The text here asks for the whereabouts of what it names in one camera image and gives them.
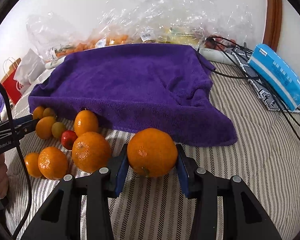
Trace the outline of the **large orange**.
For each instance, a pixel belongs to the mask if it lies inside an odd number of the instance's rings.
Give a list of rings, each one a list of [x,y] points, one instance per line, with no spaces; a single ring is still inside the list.
[[[111,156],[109,142],[96,132],[80,135],[72,147],[72,160],[84,172],[93,173],[106,167]]]

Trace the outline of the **yellow-green fruit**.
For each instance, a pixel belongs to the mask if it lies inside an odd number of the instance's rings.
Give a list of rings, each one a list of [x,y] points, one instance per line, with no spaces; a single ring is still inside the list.
[[[48,116],[52,116],[54,118],[57,116],[55,111],[50,107],[44,109],[43,111],[43,117],[48,117]]]
[[[66,131],[66,126],[62,122],[55,122],[51,128],[51,132],[54,138],[61,139],[63,132]]]

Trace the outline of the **small red tomato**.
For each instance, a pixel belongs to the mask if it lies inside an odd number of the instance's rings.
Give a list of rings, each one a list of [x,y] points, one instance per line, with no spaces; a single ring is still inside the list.
[[[61,135],[61,145],[67,150],[72,150],[73,144],[77,139],[77,135],[72,130],[64,131]]]

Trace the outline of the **oval orange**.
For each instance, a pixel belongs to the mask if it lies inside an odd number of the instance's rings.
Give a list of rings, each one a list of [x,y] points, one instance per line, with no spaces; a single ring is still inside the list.
[[[52,126],[56,122],[55,117],[46,116],[36,124],[36,134],[40,139],[47,140],[52,137]]]

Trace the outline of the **red paper shopping bag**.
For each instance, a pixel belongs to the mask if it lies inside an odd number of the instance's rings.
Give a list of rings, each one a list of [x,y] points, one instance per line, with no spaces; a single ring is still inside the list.
[[[5,75],[0,82],[6,89],[8,97],[14,105],[20,100],[22,95],[28,89],[28,85],[24,86],[19,81],[14,79],[15,72],[18,69],[20,63],[21,58],[15,60],[14,58],[9,57],[3,62],[2,65]]]

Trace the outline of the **purple towel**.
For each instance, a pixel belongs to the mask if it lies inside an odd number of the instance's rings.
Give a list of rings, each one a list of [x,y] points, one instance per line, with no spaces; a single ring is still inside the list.
[[[83,109],[102,127],[136,133],[156,128],[175,142],[228,146],[232,121],[209,100],[215,67],[191,46],[126,44],[66,56],[28,97],[30,110],[50,107],[72,120]]]

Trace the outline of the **white plastic bag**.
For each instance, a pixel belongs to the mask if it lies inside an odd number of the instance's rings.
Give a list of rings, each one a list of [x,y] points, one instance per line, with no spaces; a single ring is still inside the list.
[[[29,49],[26,55],[21,59],[13,79],[23,86],[28,86],[32,84],[44,70],[44,60],[32,49]]]

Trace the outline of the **clear bag of oranges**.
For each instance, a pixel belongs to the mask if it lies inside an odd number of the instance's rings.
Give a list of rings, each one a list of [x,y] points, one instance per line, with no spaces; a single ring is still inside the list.
[[[55,61],[66,55],[105,46],[125,44],[129,35],[113,12],[97,19],[90,35],[83,35],[73,24],[53,12],[30,15],[26,22],[29,41],[45,61]]]

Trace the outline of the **blue tissue pack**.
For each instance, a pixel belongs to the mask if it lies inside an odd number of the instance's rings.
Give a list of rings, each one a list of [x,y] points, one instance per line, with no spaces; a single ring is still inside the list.
[[[269,82],[289,110],[300,106],[300,78],[268,45],[258,44],[248,64]]]

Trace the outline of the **clear bag of yellow fruit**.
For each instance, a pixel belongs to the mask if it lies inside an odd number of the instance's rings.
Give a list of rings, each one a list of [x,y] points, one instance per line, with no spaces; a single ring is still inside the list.
[[[210,36],[228,44],[255,43],[253,17],[245,5],[224,12],[214,0],[108,0],[98,25],[108,45],[173,43],[199,48]]]

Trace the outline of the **brown wooden door frame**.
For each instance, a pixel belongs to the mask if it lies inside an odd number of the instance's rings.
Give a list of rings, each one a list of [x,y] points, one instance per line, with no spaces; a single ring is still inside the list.
[[[263,43],[277,51],[282,26],[282,0],[267,0]]]

